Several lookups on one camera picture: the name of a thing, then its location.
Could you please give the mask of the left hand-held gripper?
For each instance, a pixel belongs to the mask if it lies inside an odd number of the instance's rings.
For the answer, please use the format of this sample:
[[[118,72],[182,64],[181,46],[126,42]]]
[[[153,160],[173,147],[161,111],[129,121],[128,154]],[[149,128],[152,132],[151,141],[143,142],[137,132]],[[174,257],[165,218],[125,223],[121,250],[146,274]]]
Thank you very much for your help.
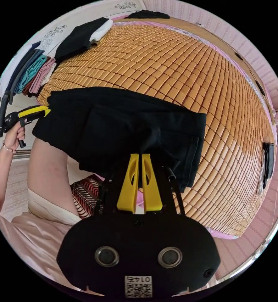
[[[31,106],[21,111],[15,111],[4,118],[3,132],[6,134],[18,121],[24,119],[25,125],[41,119],[50,113],[48,106]]]

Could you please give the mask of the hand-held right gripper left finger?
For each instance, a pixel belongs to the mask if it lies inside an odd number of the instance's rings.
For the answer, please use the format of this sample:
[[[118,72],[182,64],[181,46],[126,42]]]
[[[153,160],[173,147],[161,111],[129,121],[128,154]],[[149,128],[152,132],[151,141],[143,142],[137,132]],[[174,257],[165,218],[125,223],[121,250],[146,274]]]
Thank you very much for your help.
[[[139,180],[139,154],[131,154],[117,202],[120,211],[135,211]]]

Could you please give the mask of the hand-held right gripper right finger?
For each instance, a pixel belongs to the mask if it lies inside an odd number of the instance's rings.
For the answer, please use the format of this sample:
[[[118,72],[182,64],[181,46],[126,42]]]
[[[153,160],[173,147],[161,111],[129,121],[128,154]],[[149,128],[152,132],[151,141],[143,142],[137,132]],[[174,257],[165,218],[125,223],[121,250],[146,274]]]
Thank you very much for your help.
[[[142,154],[142,189],[145,211],[160,211],[162,201],[150,154]]]

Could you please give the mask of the person's left hand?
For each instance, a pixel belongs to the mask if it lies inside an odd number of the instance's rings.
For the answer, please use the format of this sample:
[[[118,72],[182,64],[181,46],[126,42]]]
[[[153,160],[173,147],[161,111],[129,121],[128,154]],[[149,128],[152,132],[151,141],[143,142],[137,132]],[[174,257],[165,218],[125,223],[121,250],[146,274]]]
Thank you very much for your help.
[[[19,142],[25,139],[25,121],[18,121],[6,134],[3,146],[11,153],[16,153]]]

